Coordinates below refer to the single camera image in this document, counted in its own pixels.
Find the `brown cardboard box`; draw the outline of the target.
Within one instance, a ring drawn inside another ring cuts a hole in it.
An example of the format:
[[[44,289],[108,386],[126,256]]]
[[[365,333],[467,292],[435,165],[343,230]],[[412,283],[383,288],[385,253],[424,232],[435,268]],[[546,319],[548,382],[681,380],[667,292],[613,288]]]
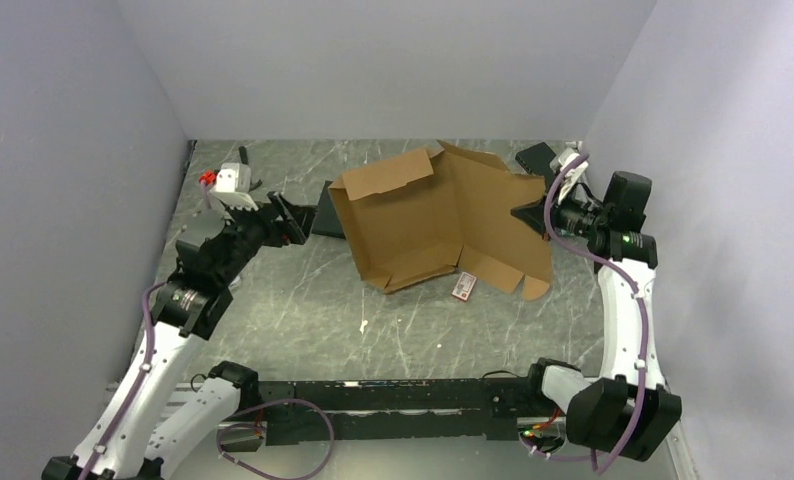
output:
[[[441,141],[341,173],[328,191],[360,279],[384,293],[466,271],[536,300],[552,283],[541,234],[512,216],[543,199],[542,177]]]

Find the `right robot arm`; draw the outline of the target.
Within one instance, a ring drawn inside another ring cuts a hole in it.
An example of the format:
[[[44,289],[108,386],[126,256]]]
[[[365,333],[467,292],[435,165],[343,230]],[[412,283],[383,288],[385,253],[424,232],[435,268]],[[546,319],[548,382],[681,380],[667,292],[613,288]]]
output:
[[[585,248],[566,248],[594,264],[603,308],[600,372],[589,379],[571,364],[541,358],[523,392],[537,415],[557,407],[567,440],[590,449],[593,468],[603,472],[619,457],[648,460],[680,420],[682,400],[667,389],[653,333],[657,242],[642,230],[652,182],[617,171],[602,200],[584,201],[573,194],[579,183],[559,173],[543,200],[512,214],[552,239],[564,231],[586,240]]]

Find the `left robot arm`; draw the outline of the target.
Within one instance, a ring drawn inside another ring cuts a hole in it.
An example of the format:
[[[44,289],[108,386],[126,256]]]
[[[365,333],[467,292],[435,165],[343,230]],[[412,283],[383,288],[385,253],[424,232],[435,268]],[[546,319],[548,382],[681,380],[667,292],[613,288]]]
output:
[[[257,372],[223,362],[167,419],[161,417],[192,358],[233,300],[230,285],[264,247],[304,244],[317,214],[270,191],[264,202],[233,194],[197,212],[176,241],[176,268],[141,300],[144,334],[103,414],[69,456],[53,457],[44,479],[168,479],[217,425],[252,417]]]

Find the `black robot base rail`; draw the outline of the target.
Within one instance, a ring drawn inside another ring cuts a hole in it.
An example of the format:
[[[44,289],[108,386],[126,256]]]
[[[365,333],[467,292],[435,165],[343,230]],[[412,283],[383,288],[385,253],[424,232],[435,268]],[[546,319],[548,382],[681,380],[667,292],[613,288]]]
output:
[[[515,440],[556,405],[527,378],[262,381],[229,416],[269,446],[303,442],[478,437]]]

